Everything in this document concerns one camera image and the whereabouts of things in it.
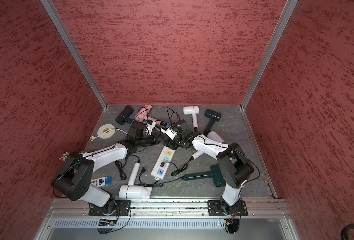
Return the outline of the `white power strip coloured sockets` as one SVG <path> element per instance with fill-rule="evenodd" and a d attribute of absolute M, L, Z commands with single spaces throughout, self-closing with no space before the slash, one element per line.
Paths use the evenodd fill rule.
<path fill-rule="evenodd" d="M 161 151 L 156 161 L 156 164 L 151 172 L 151 175 L 154 177 L 156 181 L 164 179 L 168 167 L 170 165 L 170 162 L 172 161 L 172 158 L 174 156 L 174 153 L 175 150 L 170 149 L 168 147 L 164 147 L 163 150 Z"/>

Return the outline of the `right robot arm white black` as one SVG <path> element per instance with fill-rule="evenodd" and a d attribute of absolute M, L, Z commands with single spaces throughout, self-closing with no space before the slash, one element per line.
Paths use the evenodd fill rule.
<path fill-rule="evenodd" d="M 217 160 L 226 182 L 221 203 L 227 208 L 235 207 L 241 199 L 242 188 L 254 172 L 254 167 L 242 148 L 236 143 L 221 143 L 194 131 L 184 120 L 180 120 L 170 130 L 170 139 L 178 147 L 193 148 Z"/>

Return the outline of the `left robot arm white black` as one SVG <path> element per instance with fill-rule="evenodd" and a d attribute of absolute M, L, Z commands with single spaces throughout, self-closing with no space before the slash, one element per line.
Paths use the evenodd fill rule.
<path fill-rule="evenodd" d="M 91 185 L 93 173 L 115 161 L 128 158 L 139 147 L 158 145 L 163 138 L 158 134 L 144 137 L 146 127 L 141 123 L 131 125 L 128 136 L 111 147 L 92 153 L 64 154 L 64 162 L 53 178 L 51 185 L 72 201 L 82 200 L 94 207 L 113 211 L 116 202 L 110 193 Z"/>

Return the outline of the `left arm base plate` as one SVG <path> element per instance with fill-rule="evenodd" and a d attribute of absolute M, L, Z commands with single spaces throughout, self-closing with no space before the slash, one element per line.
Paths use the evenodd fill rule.
<path fill-rule="evenodd" d="M 112 200 L 103 207 L 89 204 L 89 216 L 128 216 L 132 201 Z"/>

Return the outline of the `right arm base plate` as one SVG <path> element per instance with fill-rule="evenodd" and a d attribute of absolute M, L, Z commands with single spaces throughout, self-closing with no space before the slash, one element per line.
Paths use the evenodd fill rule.
<path fill-rule="evenodd" d="M 209 216 L 248 216 L 248 210 L 245 201 L 239 200 L 230 206 L 222 200 L 211 200 L 207 202 Z"/>

